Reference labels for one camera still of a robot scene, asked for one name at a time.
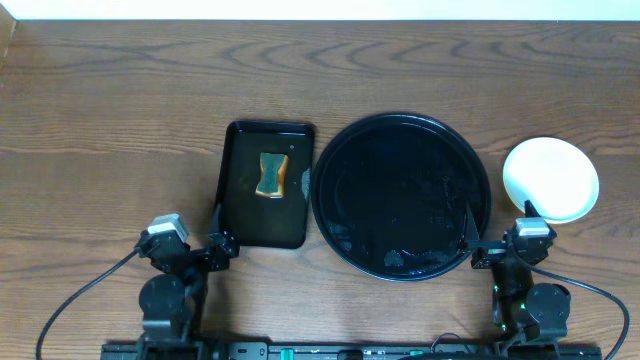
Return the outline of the light blue plate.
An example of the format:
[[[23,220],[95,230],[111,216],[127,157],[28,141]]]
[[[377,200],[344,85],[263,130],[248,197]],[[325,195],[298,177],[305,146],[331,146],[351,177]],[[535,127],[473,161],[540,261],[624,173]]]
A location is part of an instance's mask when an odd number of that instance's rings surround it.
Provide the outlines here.
[[[551,224],[576,221],[595,206],[599,177],[588,156],[555,137],[535,137],[507,155],[502,180],[506,194],[521,211],[529,201]]]

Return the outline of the orange green scrub sponge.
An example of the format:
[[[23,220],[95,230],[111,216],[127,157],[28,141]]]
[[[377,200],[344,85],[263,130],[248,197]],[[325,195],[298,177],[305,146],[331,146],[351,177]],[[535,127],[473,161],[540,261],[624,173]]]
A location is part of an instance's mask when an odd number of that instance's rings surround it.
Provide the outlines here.
[[[260,179],[255,194],[266,198],[283,198],[289,157],[286,154],[262,152]]]

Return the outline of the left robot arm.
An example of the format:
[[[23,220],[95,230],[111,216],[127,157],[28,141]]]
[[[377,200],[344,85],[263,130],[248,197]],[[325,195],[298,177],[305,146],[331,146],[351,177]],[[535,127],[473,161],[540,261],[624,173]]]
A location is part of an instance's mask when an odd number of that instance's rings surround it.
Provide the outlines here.
[[[208,293],[208,275],[229,268],[239,255],[234,236],[221,227],[222,207],[214,209],[209,244],[193,250],[189,231],[176,213],[155,218],[141,233],[136,253],[161,274],[139,294],[143,329],[153,341],[185,343],[196,336]]]

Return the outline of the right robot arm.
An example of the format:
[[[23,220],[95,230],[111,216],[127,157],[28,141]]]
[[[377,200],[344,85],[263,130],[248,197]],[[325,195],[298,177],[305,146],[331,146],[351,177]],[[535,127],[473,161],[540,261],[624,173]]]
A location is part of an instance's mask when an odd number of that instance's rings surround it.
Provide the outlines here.
[[[466,210],[463,249],[471,255],[472,268],[492,273],[492,311],[494,323],[504,331],[497,341],[502,353],[512,346],[554,343],[567,335],[569,291],[557,284],[535,283],[532,277],[556,237],[530,201],[525,202],[525,216],[494,241],[480,238],[471,210]]]

